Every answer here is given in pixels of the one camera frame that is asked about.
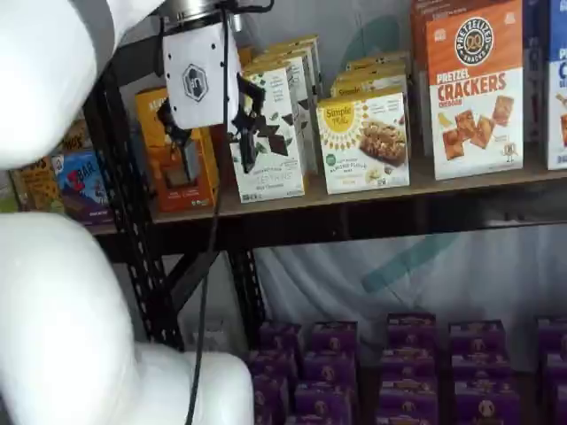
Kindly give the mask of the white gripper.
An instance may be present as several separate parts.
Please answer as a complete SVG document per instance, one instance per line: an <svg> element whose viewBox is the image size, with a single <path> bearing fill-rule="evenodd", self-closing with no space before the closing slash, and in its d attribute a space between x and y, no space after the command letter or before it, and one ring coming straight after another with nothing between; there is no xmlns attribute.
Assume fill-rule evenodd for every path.
<svg viewBox="0 0 567 425"><path fill-rule="evenodd" d="M187 183L200 176L193 128L231 121L236 133L240 163L249 174L256 163L254 135L266 124L262 109L266 90L241 74L236 42L221 22L182 30L163 38L163 61L168 100L157 117L171 140L171 151L181 154Z"/></svg>

